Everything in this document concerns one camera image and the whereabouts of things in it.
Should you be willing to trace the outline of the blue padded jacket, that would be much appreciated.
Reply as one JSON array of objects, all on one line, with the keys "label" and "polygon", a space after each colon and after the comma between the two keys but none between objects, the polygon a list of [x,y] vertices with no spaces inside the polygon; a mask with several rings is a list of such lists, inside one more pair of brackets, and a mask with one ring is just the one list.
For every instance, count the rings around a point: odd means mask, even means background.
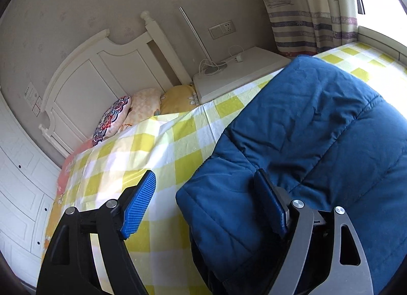
[{"label": "blue padded jacket", "polygon": [[377,91],[299,56],[224,130],[177,192],[193,261],[213,294],[266,294],[284,245],[253,197],[263,170],[316,210],[341,206],[381,293],[406,260],[406,118]]}]

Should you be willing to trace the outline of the pink blanket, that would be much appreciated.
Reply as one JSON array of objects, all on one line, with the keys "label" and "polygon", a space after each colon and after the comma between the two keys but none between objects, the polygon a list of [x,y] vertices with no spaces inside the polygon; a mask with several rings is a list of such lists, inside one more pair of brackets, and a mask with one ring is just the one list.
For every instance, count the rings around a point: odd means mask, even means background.
[{"label": "pink blanket", "polygon": [[89,139],[87,141],[85,141],[84,143],[82,143],[82,145],[80,145],[80,147],[78,147],[73,153],[71,153],[63,162],[63,166],[61,168],[61,172],[58,176],[57,179],[57,192],[56,195],[57,197],[63,195],[63,193],[66,190],[66,186],[68,183],[68,178],[70,175],[70,170],[75,162],[76,156],[82,152],[84,152],[85,150],[88,150],[92,148],[92,140]]}]

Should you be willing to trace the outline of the yellow checkered bed sheet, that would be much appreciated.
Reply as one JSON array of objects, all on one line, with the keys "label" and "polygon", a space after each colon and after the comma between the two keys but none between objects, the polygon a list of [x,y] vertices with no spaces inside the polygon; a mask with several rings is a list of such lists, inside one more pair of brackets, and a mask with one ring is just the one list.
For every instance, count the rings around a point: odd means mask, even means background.
[{"label": "yellow checkered bed sheet", "polygon": [[[317,56],[379,93],[406,118],[406,65],[370,45],[353,42]],[[154,116],[76,156],[63,195],[52,208],[47,235],[69,206],[99,207],[151,170],[157,185],[136,234],[126,246],[149,294],[207,294],[193,263],[188,225],[177,191],[212,152],[224,130],[280,71],[186,113]]]}]

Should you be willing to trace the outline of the white wardrobe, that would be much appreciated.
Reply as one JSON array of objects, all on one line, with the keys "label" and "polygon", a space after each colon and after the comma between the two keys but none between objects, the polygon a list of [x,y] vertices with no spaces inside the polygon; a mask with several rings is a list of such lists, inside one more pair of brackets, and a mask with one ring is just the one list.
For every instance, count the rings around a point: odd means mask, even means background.
[{"label": "white wardrobe", "polygon": [[1,253],[32,287],[41,269],[59,172],[1,98]]}]

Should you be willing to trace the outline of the colourful patterned pillow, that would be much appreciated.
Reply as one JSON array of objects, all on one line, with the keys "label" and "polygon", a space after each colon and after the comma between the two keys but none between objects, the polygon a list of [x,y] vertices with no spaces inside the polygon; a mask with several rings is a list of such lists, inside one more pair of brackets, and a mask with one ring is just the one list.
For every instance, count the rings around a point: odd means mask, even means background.
[{"label": "colourful patterned pillow", "polygon": [[117,133],[129,113],[131,103],[131,96],[123,96],[104,112],[92,136],[93,146]]}]

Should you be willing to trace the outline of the peach floral pillow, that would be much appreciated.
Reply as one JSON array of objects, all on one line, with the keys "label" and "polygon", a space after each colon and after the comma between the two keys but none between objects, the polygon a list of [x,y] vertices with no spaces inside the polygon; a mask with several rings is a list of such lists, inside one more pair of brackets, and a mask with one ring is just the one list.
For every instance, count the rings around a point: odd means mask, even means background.
[{"label": "peach floral pillow", "polygon": [[157,88],[147,88],[136,92],[131,100],[131,106],[126,119],[119,128],[125,131],[146,119],[160,114],[162,93]]}]

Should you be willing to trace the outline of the white wooden headboard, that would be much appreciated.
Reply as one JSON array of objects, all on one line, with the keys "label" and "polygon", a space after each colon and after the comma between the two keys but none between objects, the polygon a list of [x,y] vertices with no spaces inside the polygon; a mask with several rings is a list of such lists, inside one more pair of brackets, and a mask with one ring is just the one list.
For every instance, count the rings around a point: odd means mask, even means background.
[{"label": "white wooden headboard", "polygon": [[166,92],[191,77],[149,11],[140,15],[145,32],[127,44],[107,29],[83,42],[63,60],[43,95],[49,127],[42,135],[63,157],[92,136],[104,111],[118,98],[145,88]]}]

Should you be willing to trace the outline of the yellow pillow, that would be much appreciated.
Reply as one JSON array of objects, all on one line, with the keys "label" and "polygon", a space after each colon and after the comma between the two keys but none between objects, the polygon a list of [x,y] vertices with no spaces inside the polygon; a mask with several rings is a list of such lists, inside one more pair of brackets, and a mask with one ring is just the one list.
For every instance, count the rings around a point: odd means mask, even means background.
[{"label": "yellow pillow", "polygon": [[199,106],[197,92],[192,84],[177,85],[161,96],[160,113],[184,113]]}]

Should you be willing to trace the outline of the white bedside table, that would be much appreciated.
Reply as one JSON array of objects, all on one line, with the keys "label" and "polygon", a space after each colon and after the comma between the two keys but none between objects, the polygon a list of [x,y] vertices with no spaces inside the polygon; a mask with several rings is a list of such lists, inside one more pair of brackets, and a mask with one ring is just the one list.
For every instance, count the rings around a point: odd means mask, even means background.
[{"label": "white bedside table", "polygon": [[[243,61],[237,63],[235,57],[241,55]],[[200,104],[229,93],[260,77],[283,69],[290,59],[271,51],[254,46],[221,61],[228,64],[222,72],[214,75],[196,73],[193,83]]]}]

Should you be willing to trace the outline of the white charger plug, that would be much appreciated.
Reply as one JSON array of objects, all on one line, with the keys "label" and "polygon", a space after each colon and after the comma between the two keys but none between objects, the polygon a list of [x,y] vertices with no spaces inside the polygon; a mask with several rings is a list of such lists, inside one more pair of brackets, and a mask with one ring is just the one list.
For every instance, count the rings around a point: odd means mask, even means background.
[{"label": "white charger plug", "polygon": [[243,61],[242,56],[241,56],[241,55],[237,55],[237,56],[235,57],[235,61],[236,61],[237,63],[241,63],[241,62]]}]

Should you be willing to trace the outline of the white stick desk lamp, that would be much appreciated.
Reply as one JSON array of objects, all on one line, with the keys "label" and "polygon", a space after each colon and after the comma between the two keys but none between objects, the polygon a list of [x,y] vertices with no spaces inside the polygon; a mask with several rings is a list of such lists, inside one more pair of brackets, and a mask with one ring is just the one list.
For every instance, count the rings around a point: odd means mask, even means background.
[{"label": "white stick desk lamp", "polygon": [[186,24],[188,25],[193,36],[195,37],[195,40],[197,41],[200,49],[202,50],[203,54],[205,55],[205,58],[199,64],[199,73],[203,73],[204,75],[214,75],[214,74],[222,72],[225,68],[227,68],[228,64],[225,62],[216,63],[211,58],[205,44],[203,43],[203,40],[199,36],[197,30],[195,29],[195,26],[191,22],[190,18],[188,17],[188,15],[185,12],[185,10],[183,9],[183,7],[179,7],[178,10],[181,13]]}]

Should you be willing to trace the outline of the patterned striped curtain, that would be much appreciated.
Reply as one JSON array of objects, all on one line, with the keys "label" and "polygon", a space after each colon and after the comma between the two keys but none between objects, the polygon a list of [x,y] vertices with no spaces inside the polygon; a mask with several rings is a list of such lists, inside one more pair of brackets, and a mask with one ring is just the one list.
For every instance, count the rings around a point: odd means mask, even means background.
[{"label": "patterned striped curtain", "polygon": [[279,53],[315,55],[354,42],[357,0],[264,0]]}]

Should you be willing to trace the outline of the beige wall socket panel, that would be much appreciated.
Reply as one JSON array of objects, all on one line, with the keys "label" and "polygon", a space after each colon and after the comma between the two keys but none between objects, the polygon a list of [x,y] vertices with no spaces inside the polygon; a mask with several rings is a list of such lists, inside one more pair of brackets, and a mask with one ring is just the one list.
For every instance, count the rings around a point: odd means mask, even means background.
[{"label": "beige wall socket panel", "polygon": [[218,25],[214,25],[208,29],[213,40],[236,32],[233,21],[228,20]]}]

